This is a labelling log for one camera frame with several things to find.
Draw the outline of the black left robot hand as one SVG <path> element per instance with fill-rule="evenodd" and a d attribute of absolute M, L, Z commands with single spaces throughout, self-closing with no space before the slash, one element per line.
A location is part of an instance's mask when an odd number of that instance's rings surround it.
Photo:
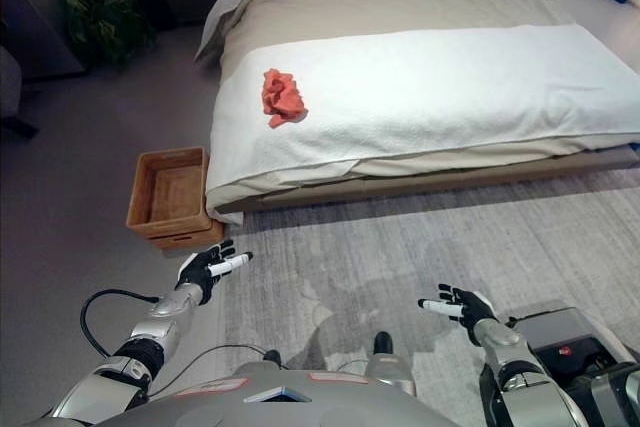
<path fill-rule="evenodd" d="M 179 269 L 176 287 L 197 285 L 202 292 L 199 304 L 205 305 L 212 297 L 213 287 L 223 276 L 247 265 L 252 259 L 252 252 L 237 253 L 233 240 L 223 240 L 205 251 L 191 254 Z"/>

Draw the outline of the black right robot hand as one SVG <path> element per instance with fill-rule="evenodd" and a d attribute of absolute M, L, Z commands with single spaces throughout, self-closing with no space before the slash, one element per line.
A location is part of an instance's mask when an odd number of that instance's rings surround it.
<path fill-rule="evenodd" d="M 459 323 L 467 331 L 471 343 L 477 347 L 480 342 L 474 332 L 476 324 L 484 319 L 496 320 L 493 307 L 483 295 L 449 284 L 438 285 L 437 299 L 421 298 L 417 305 Z"/>

